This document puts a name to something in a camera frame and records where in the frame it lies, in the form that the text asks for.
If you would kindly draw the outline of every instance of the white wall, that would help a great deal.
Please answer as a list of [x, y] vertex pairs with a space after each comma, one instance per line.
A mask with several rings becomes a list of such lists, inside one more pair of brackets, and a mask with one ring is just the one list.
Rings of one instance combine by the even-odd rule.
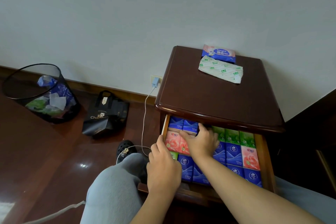
[[148, 94], [175, 45], [264, 61], [288, 120], [336, 88], [335, 0], [0, 0], [0, 65]]

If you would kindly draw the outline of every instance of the open drawer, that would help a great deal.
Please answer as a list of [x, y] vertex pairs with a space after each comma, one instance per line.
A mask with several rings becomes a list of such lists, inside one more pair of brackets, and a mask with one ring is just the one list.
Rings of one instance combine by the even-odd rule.
[[[167, 135], [169, 119], [170, 115], [166, 115], [161, 133], [164, 139]], [[258, 153], [263, 188], [276, 193], [275, 178], [265, 137], [262, 135], [254, 134], [254, 139]], [[148, 193], [148, 188], [146, 184], [140, 183], [138, 185], [138, 190]], [[184, 181], [181, 182], [181, 186], [177, 190], [175, 198], [178, 200], [204, 206], [209, 206], [211, 202], [223, 203], [212, 187], [195, 183], [188, 183]]]

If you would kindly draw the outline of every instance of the black mesh trash can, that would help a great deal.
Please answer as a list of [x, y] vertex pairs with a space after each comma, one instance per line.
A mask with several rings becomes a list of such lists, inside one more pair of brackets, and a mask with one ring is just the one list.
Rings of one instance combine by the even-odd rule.
[[71, 120], [80, 110], [61, 70], [52, 64], [34, 64], [15, 71], [2, 83], [2, 92], [54, 124]]

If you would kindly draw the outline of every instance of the power socket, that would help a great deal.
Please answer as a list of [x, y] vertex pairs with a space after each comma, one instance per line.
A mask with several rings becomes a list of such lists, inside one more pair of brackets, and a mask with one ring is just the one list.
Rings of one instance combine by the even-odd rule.
[[159, 84], [161, 84], [162, 83], [162, 76], [158, 76], [158, 75], [151, 75], [150, 76], [150, 84], [152, 85], [152, 82], [153, 82], [155, 77], [159, 78]]

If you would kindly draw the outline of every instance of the leg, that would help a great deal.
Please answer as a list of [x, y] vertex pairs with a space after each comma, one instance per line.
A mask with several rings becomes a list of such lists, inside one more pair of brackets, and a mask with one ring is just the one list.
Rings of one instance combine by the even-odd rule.
[[142, 206], [137, 186], [146, 160], [139, 153], [102, 171], [90, 186], [81, 224], [129, 223]]
[[325, 223], [335, 223], [336, 200], [275, 177], [279, 195]]

